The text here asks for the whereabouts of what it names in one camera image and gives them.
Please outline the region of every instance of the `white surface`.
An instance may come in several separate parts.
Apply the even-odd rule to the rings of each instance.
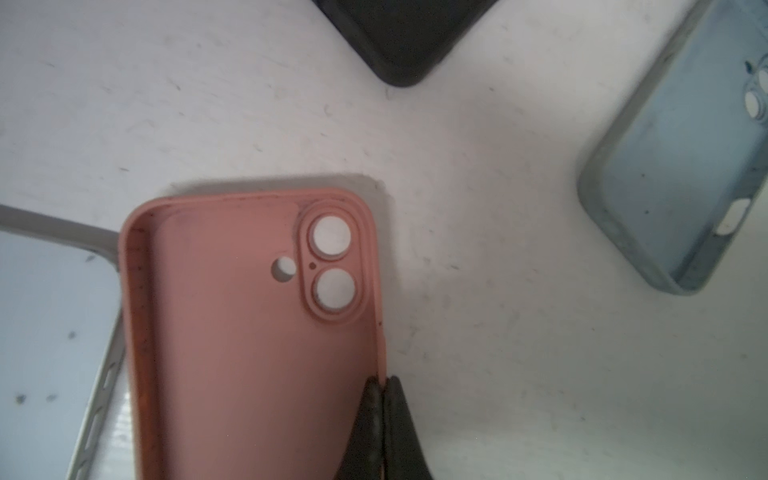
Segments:
[[[346,270],[328,269],[317,279],[315,297],[320,306],[330,311],[341,310],[355,298],[355,280]]]
[[[312,229],[312,240],[320,253],[336,257],[346,252],[352,242],[349,225],[339,217],[323,217]]]
[[[0,478],[67,476],[119,305],[104,258],[0,232]]]
[[[401,90],[310,0],[3,0],[0,203],[117,229],[202,184],[343,175],[379,224],[389,372],[435,478],[759,478],[765,196],[690,298],[576,197],[687,3],[500,0]],[[95,478],[131,477],[117,439]]]

